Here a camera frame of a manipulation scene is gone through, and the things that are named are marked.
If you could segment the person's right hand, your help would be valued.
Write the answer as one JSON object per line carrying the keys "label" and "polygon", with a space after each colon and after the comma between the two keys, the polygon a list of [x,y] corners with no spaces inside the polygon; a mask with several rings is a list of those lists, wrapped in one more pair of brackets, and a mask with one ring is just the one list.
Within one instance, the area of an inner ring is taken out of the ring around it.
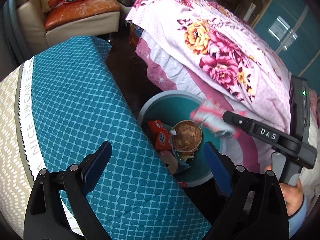
{"label": "person's right hand", "polygon": [[287,215],[294,215],[303,204],[303,187],[298,179],[296,186],[279,183],[287,209]]}

